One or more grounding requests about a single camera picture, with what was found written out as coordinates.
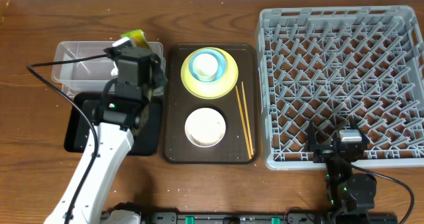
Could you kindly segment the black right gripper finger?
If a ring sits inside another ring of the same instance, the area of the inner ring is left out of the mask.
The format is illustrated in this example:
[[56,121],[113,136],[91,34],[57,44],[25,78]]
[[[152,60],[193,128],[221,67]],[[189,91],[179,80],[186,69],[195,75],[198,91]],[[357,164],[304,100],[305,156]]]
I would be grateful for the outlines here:
[[357,123],[354,119],[351,120],[351,127],[359,132],[359,134],[361,136],[361,143],[363,143],[363,144],[369,143],[368,137],[362,132],[362,130],[359,128],[359,126],[357,125]]
[[317,139],[315,135],[315,129],[313,121],[309,121],[308,128],[307,128],[307,150],[308,151],[315,151],[317,149]]

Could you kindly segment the green orange snack wrapper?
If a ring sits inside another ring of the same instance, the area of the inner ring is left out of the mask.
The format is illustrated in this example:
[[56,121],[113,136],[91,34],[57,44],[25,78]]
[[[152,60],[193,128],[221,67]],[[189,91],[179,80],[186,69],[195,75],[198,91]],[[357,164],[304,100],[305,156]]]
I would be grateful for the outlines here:
[[145,37],[145,33],[141,29],[132,30],[121,34],[121,38],[129,37],[133,40],[137,47],[150,49],[150,45]]

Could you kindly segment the pink white small bowl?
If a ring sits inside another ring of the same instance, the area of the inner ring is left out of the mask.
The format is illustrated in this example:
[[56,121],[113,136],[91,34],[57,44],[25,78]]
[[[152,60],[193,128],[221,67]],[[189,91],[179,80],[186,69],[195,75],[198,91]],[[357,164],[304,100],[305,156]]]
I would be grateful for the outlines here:
[[225,136],[226,122],[222,114],[212,108],[196,109],[185,121],[185,135],[191,144],[200,148],[215,146]]

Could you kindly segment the white tissue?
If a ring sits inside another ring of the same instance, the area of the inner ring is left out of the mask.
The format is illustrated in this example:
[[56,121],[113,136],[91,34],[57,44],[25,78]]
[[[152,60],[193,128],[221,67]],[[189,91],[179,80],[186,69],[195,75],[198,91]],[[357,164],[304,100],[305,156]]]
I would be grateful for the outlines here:
[[119,74],[119,69],[117,68],[117,67],[114,67],[112,70],[111,70],[111,75],[112,76],[117,76]]

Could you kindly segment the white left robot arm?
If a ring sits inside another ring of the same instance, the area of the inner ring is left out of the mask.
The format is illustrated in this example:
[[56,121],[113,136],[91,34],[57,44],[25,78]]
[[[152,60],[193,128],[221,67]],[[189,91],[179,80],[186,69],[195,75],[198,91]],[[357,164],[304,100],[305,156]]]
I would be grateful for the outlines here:
[[89,134],[81,160],[47,223],[99,223],[119,167],[134,146],[156,147],[162,103],[154,89],[166,84],[160,57],[144,48],[112,56],[119,74],[103,91],[74,109],[85,119]]

